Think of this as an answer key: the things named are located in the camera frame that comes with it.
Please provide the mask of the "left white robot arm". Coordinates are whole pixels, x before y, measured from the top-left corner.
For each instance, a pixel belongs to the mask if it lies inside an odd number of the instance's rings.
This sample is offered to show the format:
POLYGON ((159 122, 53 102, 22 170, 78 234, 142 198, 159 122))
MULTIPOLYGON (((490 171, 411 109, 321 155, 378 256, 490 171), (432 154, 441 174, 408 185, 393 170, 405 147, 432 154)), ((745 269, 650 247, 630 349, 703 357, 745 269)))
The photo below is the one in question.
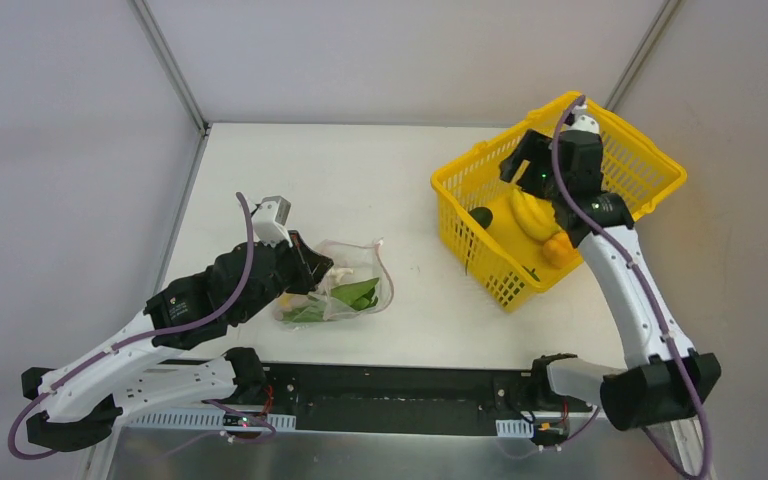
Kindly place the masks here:
POLYGON ((25 428, 46 455, 74 452, 107 439, 127 420, 191 402, 253 404, 266 374, 254 349, 166 373, 154 367, 225 336, 285 293, 313 292, 333 267, 297 231, 269 246, 244 242, 202 272, 172 281, 122 330, 59 369, 21 375, 30 405, 10 432, 25 428))

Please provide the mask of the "dark green avocado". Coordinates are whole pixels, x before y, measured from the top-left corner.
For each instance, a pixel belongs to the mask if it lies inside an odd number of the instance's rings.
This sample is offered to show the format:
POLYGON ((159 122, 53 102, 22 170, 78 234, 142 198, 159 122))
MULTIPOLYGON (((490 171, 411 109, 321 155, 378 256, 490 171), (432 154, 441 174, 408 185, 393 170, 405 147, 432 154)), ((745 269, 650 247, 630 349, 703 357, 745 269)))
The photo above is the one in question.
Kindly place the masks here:
POLYGON ((488 230, 494 220, 492 210, 485 206, 471 209, 469 215, 483 230, 488 230))

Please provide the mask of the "clear pink-dotted zip bag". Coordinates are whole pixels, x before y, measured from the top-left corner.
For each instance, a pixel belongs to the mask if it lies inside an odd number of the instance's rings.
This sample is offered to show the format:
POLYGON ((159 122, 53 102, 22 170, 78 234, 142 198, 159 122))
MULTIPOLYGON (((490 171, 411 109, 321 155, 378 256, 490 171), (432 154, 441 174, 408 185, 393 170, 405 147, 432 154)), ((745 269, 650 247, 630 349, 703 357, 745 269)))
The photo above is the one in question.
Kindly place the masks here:
MULTIPOLYGON (((372 278, 379 278, 379 285, 377 287, 378 304, 374 309, 364 311, 362 314, 354 317, 360 317, 365 315, 372 315, 379 313, 387 309, 393 301, 394 297, 394 284, 393 279, 385 267, 381 257, 381 247, 384 244, 384 240, 381 238, 375 239, 372 242, 364 245, 350 244, 345 242, 339 242, 334 240, 324 240, 319 243, 314 251, 322 255, 330 257, 334 261, 333 267, 347 267, 354 270, 354 274, 351 276, 345 276, 342 280, 342 284, 360 282, 372 278)), ((313 291, 316 293, 324 293, 326 290, 330 290, 337 285, 324 285, 322 282, 313 291)), ((290 324, 278 321, 276 319, 276 312, 278 310, 279 298, 275 302, 273 307, 272 316, 281 325, 292 328, 300 329, 303 327, 313 326, 315 324, 331 323, 338 321, 345 321, 350 319, 336 320, 331 322, 320 323, 306 323, 306 324, 290 324)))

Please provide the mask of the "green leaf vegetable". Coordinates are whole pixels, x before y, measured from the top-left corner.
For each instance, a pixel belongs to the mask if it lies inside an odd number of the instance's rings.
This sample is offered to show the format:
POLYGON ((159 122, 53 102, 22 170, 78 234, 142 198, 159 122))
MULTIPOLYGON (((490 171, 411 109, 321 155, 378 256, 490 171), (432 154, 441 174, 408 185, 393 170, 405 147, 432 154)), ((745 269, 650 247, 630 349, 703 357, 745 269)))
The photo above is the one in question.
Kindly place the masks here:
POLYGON ((290 324, 331 322, 354 318, 378 304, 379 278, 337 285, 324 293, 285 294, 276 319, 290 324))

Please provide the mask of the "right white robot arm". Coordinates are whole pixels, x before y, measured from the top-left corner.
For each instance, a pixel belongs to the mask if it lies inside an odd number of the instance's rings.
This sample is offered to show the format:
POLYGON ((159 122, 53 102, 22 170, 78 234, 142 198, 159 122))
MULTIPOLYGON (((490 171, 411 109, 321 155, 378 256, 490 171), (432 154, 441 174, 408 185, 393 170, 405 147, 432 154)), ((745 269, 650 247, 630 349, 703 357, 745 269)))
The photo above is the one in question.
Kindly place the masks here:
POLYGON ((554 140, 526 131, 500 164, 500 178, 550 201, 556 221, 596 278, 620 334, 625 368, 558 354, 534 364, 527 384, 543 410, 573 397, 601 408, 620 431, 701 417, 722 374, 669 312, 648 270, 623 198, 602 187, 599 134, 564 130, 554 140))

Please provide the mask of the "white garlic bulb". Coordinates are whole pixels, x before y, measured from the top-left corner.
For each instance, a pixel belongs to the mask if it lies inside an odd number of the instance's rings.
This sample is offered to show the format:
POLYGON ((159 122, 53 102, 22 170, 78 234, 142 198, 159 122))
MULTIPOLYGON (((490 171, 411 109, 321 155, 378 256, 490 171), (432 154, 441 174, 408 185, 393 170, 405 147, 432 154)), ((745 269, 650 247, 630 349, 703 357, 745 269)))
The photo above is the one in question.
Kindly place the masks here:
POLYGON ((351 276, 354 274, 352 268, 347 267, 332 267, 324 275, 322 284, 324 285, 340 285, 345 276, 351 276))

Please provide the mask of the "orange bell pepper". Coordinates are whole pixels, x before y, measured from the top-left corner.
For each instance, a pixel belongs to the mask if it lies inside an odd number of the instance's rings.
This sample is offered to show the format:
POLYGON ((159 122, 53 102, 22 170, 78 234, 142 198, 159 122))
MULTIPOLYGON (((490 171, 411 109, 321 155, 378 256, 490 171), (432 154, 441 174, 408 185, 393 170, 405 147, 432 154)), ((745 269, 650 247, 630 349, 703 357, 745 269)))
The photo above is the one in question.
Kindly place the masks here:
POLYGON ((553 235, 542 245, 542 254, 554 268, 562 269, 577 258, 577 250, 569 236, 561 231, 553 235))

